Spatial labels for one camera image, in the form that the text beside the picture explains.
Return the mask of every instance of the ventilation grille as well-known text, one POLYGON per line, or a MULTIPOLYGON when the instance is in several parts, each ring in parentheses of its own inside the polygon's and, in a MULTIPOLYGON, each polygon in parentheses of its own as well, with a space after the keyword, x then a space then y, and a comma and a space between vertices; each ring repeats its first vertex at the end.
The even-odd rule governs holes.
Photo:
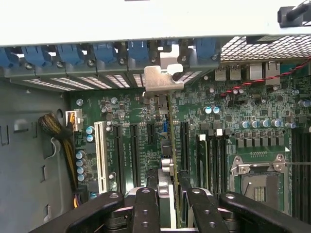
POLYGON ((222 48, 221 61, 303 58, 311 55, 311 35, 284 36, 271 44, 247 44, 236 36, 222 48))
POLYGON ((78 79, 81 79, 85 82, 88 82, 89 84, 92 84, 94 86, 97 86, 101 89, 111 89, 110 86, 108 86, 107 84, 99 81, 97 78, 94 77, 78 77, 78 79))
POLYGON ((32 84, 36 84, 36 85, 46 86, 46 87, 50 87, 50 88, 54 88, 54 89, 58 89, 58 90, 63 90, 63 91, 75 91, 75 89, 64 87, 64 86, 60 86, 60 85, 55 85, 55 84, 52 84, 52 83, 43 82, 40 79, 29 79, 29 80, 23 80, 23 81, 27 82, 27 83, 32 83, 32 84))

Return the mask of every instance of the mounting screw hole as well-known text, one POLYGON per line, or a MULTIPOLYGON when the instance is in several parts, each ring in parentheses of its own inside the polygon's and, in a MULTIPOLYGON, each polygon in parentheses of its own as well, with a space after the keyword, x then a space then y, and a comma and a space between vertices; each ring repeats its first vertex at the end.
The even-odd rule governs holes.
POLYGON ((209 226, 210 226, 211 228, 215 228, 215 227, 216 227, 216 223, 210 222, 210 223, 209 223, 209 226))
POLYGON ((143 227, 148 227, 148 222, 143 222, 141 225, 142 225, 143 227))

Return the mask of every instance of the screw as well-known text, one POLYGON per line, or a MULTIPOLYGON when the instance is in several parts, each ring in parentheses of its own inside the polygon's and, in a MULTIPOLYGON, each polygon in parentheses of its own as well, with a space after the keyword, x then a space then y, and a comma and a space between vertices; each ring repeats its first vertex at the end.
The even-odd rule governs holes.
POLYGON ((227 193, 225 197, 229 199, 234 199, 234 196, 231 193, 227 193))
POLYGON ((95 61, 92 60, 92 59, 90 59, 90 60, 87 61, 87 65, 88 65, 89 67, 94 67, 94 66, 95 66, 95 61))
POLYGON ((25 63, 25 68, 27 70, 31 70, 33 68, 33 65, 31 65, 30 63, 25 63))
POLYGON ((83 99, 78 99, 76 104, 81 107, 83 105, 83 99))
POLYGON ((143 192, 143 193, 150 193, 150 190, 147 189, 147 188, 144 188, 144 189, 142 190, 142 192, 143 192))
POLYGON ((118 99, 116 97, 111 98, 111 103, 116 104, 118 102, 118 99))
POLYGON ((56 62, 57 68, 64 68, 64 63, 61 61, 56 62))
POLYGON ((197 189, 197 188, 194 188, 194 189, 192 190, 192 192, 195 193, 195 194, 198 194, 198 193, 200 193, 200 190, 197 189))
POLYGON ((110 194, 110 196, 109 196, 110 198, 118 198, 119 197, 119 195, 118 194, 116 194, 116 193, 112 193, 112 194, 110 194))
POLYGON ((119 63, 120 63, 121 65, 124 65, 124 64, 125 64, 125 60, 124 60, 123 58, 121 58, 121 59, 119 60, 119 63))

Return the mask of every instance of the metal mesh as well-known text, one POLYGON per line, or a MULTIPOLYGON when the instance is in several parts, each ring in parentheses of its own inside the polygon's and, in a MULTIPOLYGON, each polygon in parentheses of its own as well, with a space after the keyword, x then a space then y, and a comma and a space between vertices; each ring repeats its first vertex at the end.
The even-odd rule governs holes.
POLYGON ((271 44, 247 44, 236 36, 222 48, 221 61, 254 61, 311 56, 311 35, 284 36, 271 44))

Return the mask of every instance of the metal bracket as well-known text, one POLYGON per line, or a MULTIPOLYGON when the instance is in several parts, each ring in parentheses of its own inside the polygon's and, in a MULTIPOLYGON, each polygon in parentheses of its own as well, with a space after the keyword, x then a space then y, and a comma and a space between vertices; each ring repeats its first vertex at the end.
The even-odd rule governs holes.
POLYGON ((181 64, 169 65, 167 73, 161 72, 160 66, 146 67, 144 70, 146 91, 143 93, 145 98, 156 95, 171 94, 176 90, 184 89, 183 82, 175 82, 172 78, 174 73, 181 72, 181 64))

